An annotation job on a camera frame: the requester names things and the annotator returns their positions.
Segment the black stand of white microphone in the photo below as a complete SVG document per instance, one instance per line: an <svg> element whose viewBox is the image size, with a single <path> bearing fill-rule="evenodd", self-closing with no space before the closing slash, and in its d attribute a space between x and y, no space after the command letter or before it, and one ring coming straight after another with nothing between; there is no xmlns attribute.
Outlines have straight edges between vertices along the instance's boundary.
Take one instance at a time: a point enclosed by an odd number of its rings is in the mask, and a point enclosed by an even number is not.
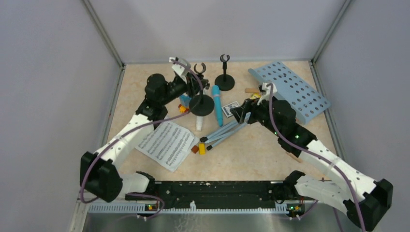
<svg viewBox="0 0 410 232"><path fill-rule="evenodd" d="M191 97L189 108L190 108L190 112L196 116L207 116L211 114L214 109L214 101L212 100L210 96L204 94L205 88L210 87L209 83L206 87L203 88L201 81L197 77L197 74L204 75L204 73L206 72L206 65L203 62L200 64L200 66L202 67L202 69L198 71L197 64L195 64L193 67L192 74L197 79L201 87L201 90L199 91L197 95Z"/></svg>

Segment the blue microphone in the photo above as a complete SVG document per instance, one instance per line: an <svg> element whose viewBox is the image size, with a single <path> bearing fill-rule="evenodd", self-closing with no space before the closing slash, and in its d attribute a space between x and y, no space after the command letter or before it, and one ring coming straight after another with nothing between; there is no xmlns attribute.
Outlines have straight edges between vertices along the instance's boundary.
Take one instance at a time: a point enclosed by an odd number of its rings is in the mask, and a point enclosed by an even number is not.
<svg viewBox="0 0 410 232"><path fill-rule="evenodd" d="M211 94L212 98L214 101L214 113L215 113L215 118L218 123L219 127L223 126L223 113L222 113L222 107L221 107L221 95L220 95L220 88L217 85L214 85L211 89Z"/></svg>

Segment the black stand of blue microphone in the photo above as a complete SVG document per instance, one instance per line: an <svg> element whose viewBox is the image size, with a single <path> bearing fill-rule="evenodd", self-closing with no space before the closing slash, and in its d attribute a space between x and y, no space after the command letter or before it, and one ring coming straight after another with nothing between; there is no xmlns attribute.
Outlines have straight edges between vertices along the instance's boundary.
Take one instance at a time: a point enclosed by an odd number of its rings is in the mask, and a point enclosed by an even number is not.
<svg viewBox="0 0 410 232"><path fill-rule="evenodd" d="M220 91L229 91L235 86L234 78L227 74L227 62L230 60L230 55L222 54L220 61L222 62L223 73L215 79L215 85L219 87Z"/></svg>

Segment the white microphone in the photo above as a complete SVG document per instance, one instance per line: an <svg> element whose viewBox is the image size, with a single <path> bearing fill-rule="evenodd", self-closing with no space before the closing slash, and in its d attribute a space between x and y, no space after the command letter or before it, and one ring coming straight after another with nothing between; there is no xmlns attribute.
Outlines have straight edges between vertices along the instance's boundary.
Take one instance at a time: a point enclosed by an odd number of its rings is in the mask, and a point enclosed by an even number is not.
<svg viewBox="0 0 410 232"><path fill-rule="evenodd" d="M196 130L201 131L203 128L203 123L204 123L204 117L203 116L197 116L196 117Z"/></svg>

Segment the sheet music page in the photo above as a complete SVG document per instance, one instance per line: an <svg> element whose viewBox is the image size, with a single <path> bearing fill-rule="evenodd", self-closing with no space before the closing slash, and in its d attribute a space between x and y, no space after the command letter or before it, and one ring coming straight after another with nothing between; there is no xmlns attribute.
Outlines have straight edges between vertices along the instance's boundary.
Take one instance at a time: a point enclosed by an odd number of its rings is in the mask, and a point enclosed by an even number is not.
<svg viewBox="0 0 410 232"><path fill-rule="evenodd" d="M135 148L165 169L175 172L198 142L199 138L187 128L166 121Z"/></svg>

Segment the light blue music stand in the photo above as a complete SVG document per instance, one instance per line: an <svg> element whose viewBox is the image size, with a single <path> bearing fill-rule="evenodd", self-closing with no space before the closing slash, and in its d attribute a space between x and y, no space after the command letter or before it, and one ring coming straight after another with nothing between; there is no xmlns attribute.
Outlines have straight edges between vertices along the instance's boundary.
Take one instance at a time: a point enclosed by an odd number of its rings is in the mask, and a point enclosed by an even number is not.
<svg viewBox="0 0 410 232"><path fill-rule="evenodd" d="M296 156L301 152L324 152L326 148L322 142L303 125L327 110L330 101L282 62L250 68L248 72L259 86L272 82L277 87L273 99L266 101L266 124L263 126L278 137L281 147ZM214 140L221 142L245 124L235 119L200 140L206 144Z"/></svg>

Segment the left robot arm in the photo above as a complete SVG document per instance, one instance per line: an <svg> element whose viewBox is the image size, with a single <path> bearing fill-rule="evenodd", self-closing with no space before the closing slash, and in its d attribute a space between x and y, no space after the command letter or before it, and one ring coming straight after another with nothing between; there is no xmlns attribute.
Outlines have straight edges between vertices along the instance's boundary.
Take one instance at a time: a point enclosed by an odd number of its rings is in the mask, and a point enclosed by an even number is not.
<svg viewBox="0 0 410 232"><path fill-rule="evenodd" d="M88 203L84 192L96 199L112 202L123 188L123 178L118 169L130 152L156 127L167 121L166 104L184 93L196 97L209 80L188 74L186 79L175 75L168 82L162 74L148 77L145 98L128 124L107 144L95 152L85 152L80 159L80 200Z"/></svg>

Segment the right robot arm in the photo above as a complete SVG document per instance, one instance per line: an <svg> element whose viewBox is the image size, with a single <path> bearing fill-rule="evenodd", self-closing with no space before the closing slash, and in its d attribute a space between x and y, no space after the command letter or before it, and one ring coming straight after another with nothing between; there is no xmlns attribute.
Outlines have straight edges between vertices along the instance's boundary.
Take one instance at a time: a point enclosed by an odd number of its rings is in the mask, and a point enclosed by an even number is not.
<svg viewBox="0 0 410 232"><path fill-rule="evenodd" d="M278 137L278 143L294 157L316 167L329 182L294 171L283 192L289 199L313 198L343 214L361 229L373 231L392 205L393 185L369 177L331 152L312 132L296 122L296 112L284 100L246 99L230 109L238 123L260 123Z"/></svg>

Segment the blue playing card deck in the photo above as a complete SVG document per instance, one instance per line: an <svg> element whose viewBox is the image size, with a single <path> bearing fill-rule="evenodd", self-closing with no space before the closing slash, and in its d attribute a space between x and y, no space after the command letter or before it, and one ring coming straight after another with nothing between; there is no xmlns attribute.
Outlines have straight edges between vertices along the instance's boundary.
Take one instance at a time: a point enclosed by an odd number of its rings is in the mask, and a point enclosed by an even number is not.
<svg viewBox="0 0 410 232"><path fill-rule="evenodd" d="M232 103L229 103L229 104L223 106L223 107L222 107L222 111L223 111L223 113L225 114L225 116L226 116L227 118L229 118L229 117L232 117L232 116L233 116L233 114L232 114L232 112L231 112L231 109L236 108L236 107L239 107L239 103L238 103L237 101L234 101L234 102L232 102Z"/></svg>

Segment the blue toy train block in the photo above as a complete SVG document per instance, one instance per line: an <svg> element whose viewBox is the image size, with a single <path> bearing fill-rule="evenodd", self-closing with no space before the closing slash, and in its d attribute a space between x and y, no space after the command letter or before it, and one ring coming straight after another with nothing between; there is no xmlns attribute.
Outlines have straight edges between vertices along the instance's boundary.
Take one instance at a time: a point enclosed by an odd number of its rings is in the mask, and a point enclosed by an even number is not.
<svg viewBox="0 0 410 232"><path fill-rule="evenodd" d="M186 113L190 111L189 103L191 101L191 97L186 94L179 96L180 105L178 106L180 113Z"/></svg>

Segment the yellow wooden block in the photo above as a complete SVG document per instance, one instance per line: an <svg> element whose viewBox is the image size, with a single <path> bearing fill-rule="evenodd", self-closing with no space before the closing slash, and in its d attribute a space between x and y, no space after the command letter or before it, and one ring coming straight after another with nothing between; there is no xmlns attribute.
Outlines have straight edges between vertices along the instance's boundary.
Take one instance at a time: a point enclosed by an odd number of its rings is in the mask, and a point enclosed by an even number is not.
<svg viewBox="0 0 410 232"><path fill-rule="evenodd" d="M199 148L199 154L200 155L206 154L206 146L205 146L204 143L199 143L198 148Z"/></svg>

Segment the brown wooden cylinder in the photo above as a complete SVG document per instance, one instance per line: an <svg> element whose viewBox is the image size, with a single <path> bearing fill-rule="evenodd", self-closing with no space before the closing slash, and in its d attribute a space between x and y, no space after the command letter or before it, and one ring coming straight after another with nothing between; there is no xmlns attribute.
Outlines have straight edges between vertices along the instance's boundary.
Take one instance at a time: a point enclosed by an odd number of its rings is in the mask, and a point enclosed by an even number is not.
<svg viewBox="0 0 410 232"><path fill-rule="evenodd" d="M192 147L191 151L192 151L194 154L196 154L196 153L199 152L199 147L195 145L195 146Z"/></svg>

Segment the tan wooden block right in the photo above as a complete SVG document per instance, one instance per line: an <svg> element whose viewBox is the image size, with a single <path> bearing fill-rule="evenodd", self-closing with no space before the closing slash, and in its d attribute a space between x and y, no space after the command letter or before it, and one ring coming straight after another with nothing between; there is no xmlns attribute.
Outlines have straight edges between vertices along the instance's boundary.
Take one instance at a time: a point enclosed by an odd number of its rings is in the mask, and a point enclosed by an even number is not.
<svg viewBox="0 0 410 232"><path fill-rule="evenodd" d="M291 157L292 159L294 159L295 161L302 163L303 161L301 159L299 159L298 157L296 157L294 154L286 152L286 154Z"/></svg>

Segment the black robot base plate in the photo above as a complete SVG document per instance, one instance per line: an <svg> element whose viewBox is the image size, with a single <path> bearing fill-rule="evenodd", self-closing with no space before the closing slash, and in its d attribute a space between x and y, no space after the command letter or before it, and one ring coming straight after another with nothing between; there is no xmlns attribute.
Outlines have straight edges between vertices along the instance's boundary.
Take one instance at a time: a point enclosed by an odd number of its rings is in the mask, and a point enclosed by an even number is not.
<svg viewBox="0 0 410 232"><path fill-rule="evenodd" d="M166 209L189 208L191 202L199 209L268 209L307 199L281 181L156 181L142 197L128 193L125 200L142 201L148 195L162 199Z"/></svg>

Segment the aluminium frame rail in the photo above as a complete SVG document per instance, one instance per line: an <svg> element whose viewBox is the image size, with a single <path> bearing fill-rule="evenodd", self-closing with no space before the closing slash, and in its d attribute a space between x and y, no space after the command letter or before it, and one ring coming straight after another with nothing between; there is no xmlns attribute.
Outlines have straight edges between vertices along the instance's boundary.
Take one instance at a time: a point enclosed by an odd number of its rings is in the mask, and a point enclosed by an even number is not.
<svg viewBox="0 0 410 232"><path fill-rule="evenodd" d="M120 52L119 34L116 23L125 12L123 0L82 0L81 4L88 16L82 39L86 46L82 49L81 80L75 82L78 93L71 155L75 164L80 164L81 156L95 151L107 141L114 107L117 103L119 84L123 77L124 55Z"/></svg>

